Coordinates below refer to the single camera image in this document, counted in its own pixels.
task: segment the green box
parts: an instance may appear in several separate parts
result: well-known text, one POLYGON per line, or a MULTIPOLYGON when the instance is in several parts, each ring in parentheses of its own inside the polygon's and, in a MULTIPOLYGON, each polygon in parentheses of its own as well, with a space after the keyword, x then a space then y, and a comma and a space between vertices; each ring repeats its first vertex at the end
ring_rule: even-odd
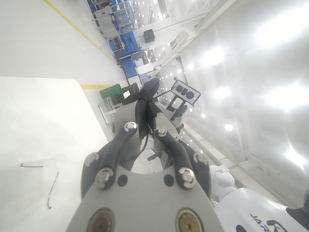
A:
POLYGON ((100 91, 102 98, 107 98, 107 97, 115 96, 115 95, 122 94, 122 93, 123 92, 119 84, 116 84, 114 86, 108 87, 100 91))

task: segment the yellow floor line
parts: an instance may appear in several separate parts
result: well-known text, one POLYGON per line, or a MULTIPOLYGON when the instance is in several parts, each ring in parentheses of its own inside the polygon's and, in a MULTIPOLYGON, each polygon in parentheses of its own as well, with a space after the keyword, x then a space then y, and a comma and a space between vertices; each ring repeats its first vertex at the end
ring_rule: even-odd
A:
POLYGON ((45 3, 47 3, 55 12, 57 12, 66 22, 68 22, 71 26, 73 26, 82 36, 84 36, 99 51, 101 51, 105 56, 107 56, 109 60, 111 60, 115 65, 117 65, 116 62, 112 58, 110 58, 103 50, 101 50, 100 47, 97 46, 92 40, 90 40, 81 30, 79 30, 77 26, 75 26, 65 15, 61 13, 61 11, 59 11, 54 5, 52 5, 49 0, 43 0, 43 1, 45 1, 45 3))
POLYGON ((88 84, 80 84, 82 90, 90 90, 90 89, 106 89, 111 87, 110 85, 88 85, 88 84))

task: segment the white robot body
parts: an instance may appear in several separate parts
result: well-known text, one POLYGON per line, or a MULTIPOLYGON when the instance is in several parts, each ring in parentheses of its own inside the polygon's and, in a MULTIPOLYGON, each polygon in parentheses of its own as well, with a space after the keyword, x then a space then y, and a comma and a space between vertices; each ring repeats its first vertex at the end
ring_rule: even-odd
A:
POLYGON ((229 169, 225 165, 210 166, 211 198, 217 202, 236 190, 234 187, 235 179, 228 171, 229 169))
POLYGON ((215 212, 225 231, 308 232, 287 213, 285 206, 247 188, 227 194, 215 212))

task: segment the white table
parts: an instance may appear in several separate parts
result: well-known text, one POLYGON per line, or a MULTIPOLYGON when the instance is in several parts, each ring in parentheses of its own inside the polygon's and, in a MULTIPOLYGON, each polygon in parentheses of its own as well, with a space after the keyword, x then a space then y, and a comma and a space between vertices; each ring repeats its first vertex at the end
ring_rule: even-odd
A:
POLYGON ((106 143, 76 81, 0 77, 0 230, 65 231, 84 159, 106 143))

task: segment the metal screw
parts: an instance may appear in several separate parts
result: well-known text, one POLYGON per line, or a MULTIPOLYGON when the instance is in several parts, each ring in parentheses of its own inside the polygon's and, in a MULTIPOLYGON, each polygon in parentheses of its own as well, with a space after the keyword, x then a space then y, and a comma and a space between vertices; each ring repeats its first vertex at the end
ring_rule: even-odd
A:
POLYGON ((89 154, 88 156, 87 156, 87 158, 85 159, 85 162, 84 162, 84 164, 85 164, 85 166, 86 167, 90 167, 90 164, 94 161, 94 160, 98 160, 98 154, 96 153, 96 152, 93 152, 93 153, 91 153, 91 154, 89 154))
POLYGON ((114 172, 109 167, 101 169, 96 175, 96 186, 99 189, 104 189, 105 183, 109 180, 109 177, 113 176, 114 172))
POLYGON ((204 163, 205 165, 208 164, 207 158, 200 152, 195 152, 193 155, 193 159, 196 163, 204 163))
POLYGON ((174 132, 171 133, 171 136, 172 136, 174 139, 177 139, 177 135, 176 135, 174 132))
POLYGON ((196 178, 194 172, 188 167, 182 167, 179 169, 179 173, 182 175, 184 181, 184 187, 191 189, 196 184, 196 178))
POLYGON ((128 122, 128 123, 125 124, 125 130, 126 130, 127 132, 129 132, 129 131, 131 131, 131 130, 133 130, 133 129, 136 129, 136 128, 137 128, 137 125, 136 125, 136 123, 133 122, 133 121, 130 121, 130 122, 128 122))
POLYGON ((160 127, 158 129, 158 132, 159 132, 159 136, 166 136, 166 134, 168 133, 167 130, 163 127, 160 127))

